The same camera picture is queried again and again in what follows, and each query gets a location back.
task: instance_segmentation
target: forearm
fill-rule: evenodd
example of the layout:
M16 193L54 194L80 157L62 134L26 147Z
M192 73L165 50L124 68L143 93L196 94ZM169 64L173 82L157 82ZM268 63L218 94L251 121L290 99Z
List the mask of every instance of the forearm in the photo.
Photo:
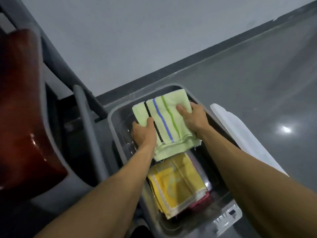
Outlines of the forearm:
M314 192L241 151L211 127L199 136L237 203L262 235L317 234Z
M116 174L47 225L36 237L123 237L132 220L152 159L140 147Z

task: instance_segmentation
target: folded towel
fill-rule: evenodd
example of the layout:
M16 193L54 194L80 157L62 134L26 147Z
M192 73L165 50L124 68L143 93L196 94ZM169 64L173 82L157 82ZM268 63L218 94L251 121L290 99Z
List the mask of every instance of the folded towel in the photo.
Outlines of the folded towel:
M183 117L176 109L177 104L182 105L188 112L192 112L192 107L184 89L150 99L132 107L133 113L141 126L146 126L148 117L154 119L157 133L154 152L156 161L201 145L201 140L186 127Z
M186 153L154 165L148 178L158 208L167 219L199 201L208 192Z

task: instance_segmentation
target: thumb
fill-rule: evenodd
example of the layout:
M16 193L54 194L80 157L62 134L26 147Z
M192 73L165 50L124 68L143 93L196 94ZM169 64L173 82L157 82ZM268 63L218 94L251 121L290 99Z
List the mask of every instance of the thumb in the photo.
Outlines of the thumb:
M146 126L154 125L154 119L152 117L148 117L146 120Z
M179 112L179 114L181 115L181 116L186 116L186 115L188 115L189 113L187 112L187 110L183 107L183 106L181 106L181 105L176 105L176 109L177 109L177 111Z

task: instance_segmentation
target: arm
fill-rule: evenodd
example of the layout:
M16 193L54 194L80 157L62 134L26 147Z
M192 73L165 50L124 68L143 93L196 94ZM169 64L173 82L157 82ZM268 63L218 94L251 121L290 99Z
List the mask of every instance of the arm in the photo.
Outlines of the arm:
M177 110L206 144L236 202L264 237L314 237L317 195L275 168L243 152L216 132L200 105Z
M123 237L129 228L156 145L153 119L133 123L138 151L119 172L48 224L36 238Z

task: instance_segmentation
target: white wall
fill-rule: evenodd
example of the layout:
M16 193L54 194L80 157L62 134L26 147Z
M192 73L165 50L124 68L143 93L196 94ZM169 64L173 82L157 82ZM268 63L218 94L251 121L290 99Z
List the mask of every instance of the white wall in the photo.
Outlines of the white wall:
M314 0L22 1L97 96Z

